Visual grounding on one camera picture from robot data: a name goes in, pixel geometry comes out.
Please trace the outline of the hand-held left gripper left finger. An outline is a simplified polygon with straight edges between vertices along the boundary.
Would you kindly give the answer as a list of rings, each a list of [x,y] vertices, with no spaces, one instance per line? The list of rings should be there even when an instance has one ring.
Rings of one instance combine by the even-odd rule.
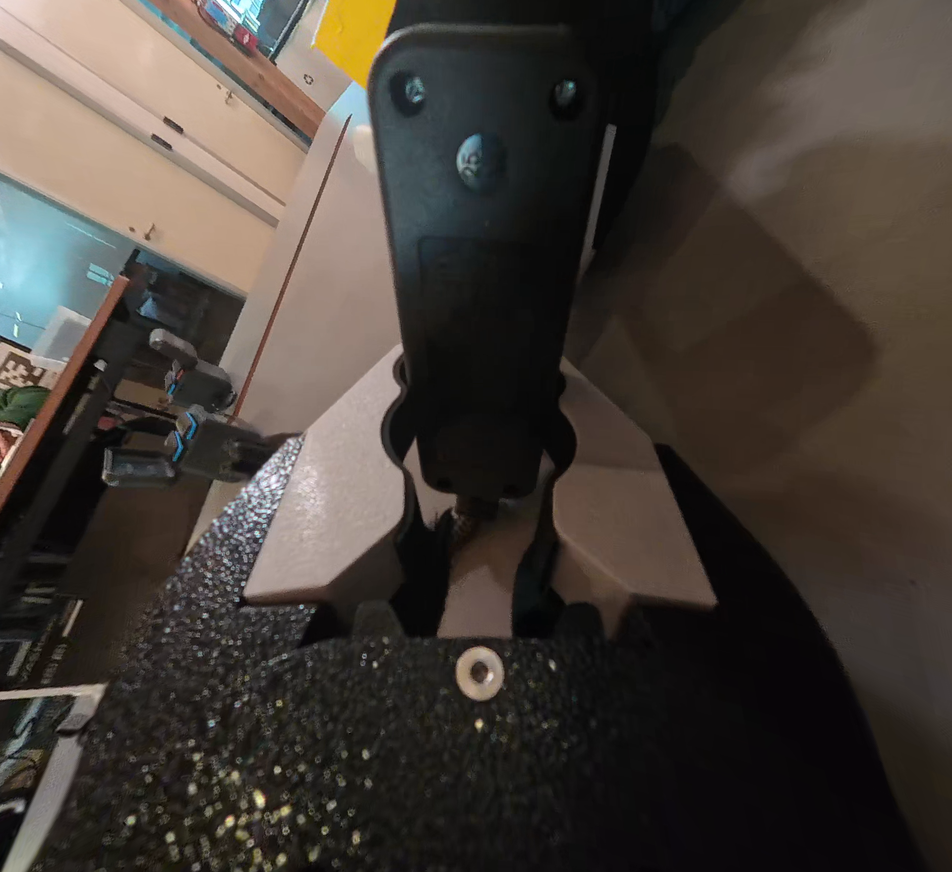
[[[384,447],[387,410],[401,394],[392,347],[308,429],[244,586],[254,606],[387,601],[403,571],[396,534],[405,473]]]

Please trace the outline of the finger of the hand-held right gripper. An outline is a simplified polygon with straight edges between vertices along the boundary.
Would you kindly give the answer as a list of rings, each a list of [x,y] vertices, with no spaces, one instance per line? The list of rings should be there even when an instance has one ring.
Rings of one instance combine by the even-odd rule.
[[[603,192],[605,188],[605,182],[608,175],[609,164],[611,160],[611,155],[614,146],[614,140],[616,136],[616,127],[613,124],[607,124],[604,128],[602,141],[601,141],[601,153],[599,156],[599,161],[596,168],[596,177],[594,180],[594,186],[592,190],[592,196],[589,206],[589,215],[587,219],[587,227],[585,231],[585,237],[582,247],[582,271],[587,271],[591,260],[594,257],[594,242],[596,238],[596,231],[598,228],[598,220],[601,212],[601,204],[603,199]]]

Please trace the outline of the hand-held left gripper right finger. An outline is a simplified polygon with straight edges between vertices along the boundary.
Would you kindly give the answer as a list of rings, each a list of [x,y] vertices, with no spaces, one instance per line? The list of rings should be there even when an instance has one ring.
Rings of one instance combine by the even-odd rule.
[[[648,434],[567,360],[559,401],[576,449],[552,490],[552,587],[613,637],[635,606],[709,611],[717,597]]]

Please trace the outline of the white panel with brown edge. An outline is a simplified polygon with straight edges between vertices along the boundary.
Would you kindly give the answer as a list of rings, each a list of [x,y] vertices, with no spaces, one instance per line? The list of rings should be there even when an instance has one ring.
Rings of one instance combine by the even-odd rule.
[[[365,115],[327,115],[220,365],[238,420],[306,429],[400,341]]]

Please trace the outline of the wooden-edged desk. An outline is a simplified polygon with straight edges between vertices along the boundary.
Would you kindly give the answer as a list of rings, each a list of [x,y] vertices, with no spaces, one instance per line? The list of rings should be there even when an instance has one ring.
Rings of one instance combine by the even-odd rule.
[[[54,424],[54,418],[73,386],[78,382],[80,371],[89,362],[95,344],[104,333],[116,307],[123,300],[129,286],[129,278],[119,275],[115,278],[105,300],[95,316],[85,327],[83,336],[77,342],[65,368],[57,378],[50,395],[41,407],[26,432],[19,438],[14,450],[7,454],[2,465],[1,507],[5,508],[18,482],[23,478],[28,464],[39,450],[41,442]]]

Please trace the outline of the wooden shelf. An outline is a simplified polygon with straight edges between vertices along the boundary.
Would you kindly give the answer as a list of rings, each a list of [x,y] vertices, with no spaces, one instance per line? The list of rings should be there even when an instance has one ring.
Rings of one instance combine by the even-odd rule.
[[[306,141],[313,140],[326,112],[285,75],[257,46],[244,27],[233,37],[207,9],[206,0],[132,0],[137,11],[151,12],[174,27],[237,86],[283,125]]]

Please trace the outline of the black and white printed tag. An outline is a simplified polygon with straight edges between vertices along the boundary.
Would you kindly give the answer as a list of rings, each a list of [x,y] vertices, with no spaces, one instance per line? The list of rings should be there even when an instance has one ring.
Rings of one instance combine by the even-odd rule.
[[[63,365],[53,363],[53,367],[36,364],[31,354],[1,345],[1,390],[12,388],[41,387],[52,390],[62,374]]]

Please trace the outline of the white wall cabinet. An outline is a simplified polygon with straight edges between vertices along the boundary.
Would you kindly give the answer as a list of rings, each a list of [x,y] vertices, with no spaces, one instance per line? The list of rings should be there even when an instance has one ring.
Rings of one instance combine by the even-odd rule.
[[[1,0],[2,175],[246,296],[304,141],[140,0]]]

